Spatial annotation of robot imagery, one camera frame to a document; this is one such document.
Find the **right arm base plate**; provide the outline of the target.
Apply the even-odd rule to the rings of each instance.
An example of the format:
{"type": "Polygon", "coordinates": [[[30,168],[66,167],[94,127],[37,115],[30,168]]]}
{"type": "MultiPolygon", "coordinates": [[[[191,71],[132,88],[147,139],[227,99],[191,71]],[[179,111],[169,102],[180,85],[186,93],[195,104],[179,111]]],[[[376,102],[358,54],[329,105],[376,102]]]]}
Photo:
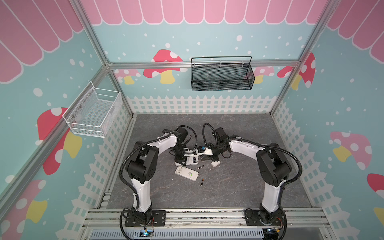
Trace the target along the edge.
{"type": "Polygon", "coordinates": [[[283,226],[285,220],[281,210],[269,213],[267,210],[246,209],[244,215],[247,226],[283,226]]]}

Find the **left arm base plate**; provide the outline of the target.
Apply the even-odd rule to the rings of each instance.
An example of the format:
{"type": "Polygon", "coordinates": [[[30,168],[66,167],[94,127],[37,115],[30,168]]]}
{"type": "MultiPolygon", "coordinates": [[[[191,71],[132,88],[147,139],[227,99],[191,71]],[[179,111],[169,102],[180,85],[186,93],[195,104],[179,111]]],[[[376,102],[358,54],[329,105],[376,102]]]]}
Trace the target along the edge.
{"type": "Polygon", "coordinates": [[[129,211],[126,217],[123,217],[125,227],[164,227],[166,220],[166,211],[149,210],[146,213],[139,211],[129,211]]]}

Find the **white remote control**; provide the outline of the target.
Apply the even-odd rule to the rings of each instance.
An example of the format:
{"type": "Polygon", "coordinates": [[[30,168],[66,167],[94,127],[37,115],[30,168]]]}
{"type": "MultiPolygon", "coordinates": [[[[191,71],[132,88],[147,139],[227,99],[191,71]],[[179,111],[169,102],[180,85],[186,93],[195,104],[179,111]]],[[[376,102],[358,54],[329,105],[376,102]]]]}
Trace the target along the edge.
{"type": "Polygon", "coordinates": [[[199,163],[199,156],[187,156],[186,166],[197,165],[199,163]]]}
{"type": "Polygon", "coordinates": [[[188,168],[183,167],[183,166],[178,166],[176,171],[175,171],[175,174],[178,176],[184,177],[186,179],[192,180],[194,182],[197,180],[197,178],[199,176],[199,173],[197,171],[188,169],[188,168]]]}

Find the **white battery cover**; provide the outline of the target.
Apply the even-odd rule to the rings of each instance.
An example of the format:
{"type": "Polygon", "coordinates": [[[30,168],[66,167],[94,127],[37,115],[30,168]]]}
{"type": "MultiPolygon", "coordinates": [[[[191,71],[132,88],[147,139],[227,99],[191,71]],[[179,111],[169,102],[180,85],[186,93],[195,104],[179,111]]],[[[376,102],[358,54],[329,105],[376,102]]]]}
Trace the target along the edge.
{"type": "Polygon", "coordinates": [[[213,168],[219,166],[220,164],[221,164],[220,161],[212,161],[212,162],[211,162],[211,165],[212,165],[213,168]]]}

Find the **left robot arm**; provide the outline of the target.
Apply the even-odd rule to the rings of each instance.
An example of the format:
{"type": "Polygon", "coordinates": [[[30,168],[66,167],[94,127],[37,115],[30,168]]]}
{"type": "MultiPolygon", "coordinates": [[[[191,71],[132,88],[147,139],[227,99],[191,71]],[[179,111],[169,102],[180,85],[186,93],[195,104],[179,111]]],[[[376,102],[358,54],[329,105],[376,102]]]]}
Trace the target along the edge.
{"type": "Polygon", "coordinates": [[[189,126],[180,125],[175,130],[163,130],[163,135],[150,141],[138,141],[131,153],[123,160],[119,170],[120,180],[134,192],[134,203],[128,210],[133,222],[147,225],[152,220],[150,182],[155,175],[158,157],[170,150],[176,166],[198,163],[195,155],[198,147],[196,132],[189,126]]]}

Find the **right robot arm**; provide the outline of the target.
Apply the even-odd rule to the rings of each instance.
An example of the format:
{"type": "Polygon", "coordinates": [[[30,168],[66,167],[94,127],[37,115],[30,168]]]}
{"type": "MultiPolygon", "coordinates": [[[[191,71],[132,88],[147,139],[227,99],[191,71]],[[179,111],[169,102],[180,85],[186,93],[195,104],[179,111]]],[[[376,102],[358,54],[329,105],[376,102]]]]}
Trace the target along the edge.
{"type": "Polygon", "coordinates": [[[252,220],[248,225],[259,221],[268,226],[284,217],[281,200],[285,186],[296,182],[303,173],[303,166],[294,154],[276,143],[263,145],[236,135],[228,136],[223,128],[213,129],[209,123],[203,124],[202,136],[204,145],[199,149],[211,150],[213,161],[217,161],[224,152],[239,153],[257,161],[265,182],[264,196],[255,214],[252,210],[245,211],[246,218],[252,220]]]}

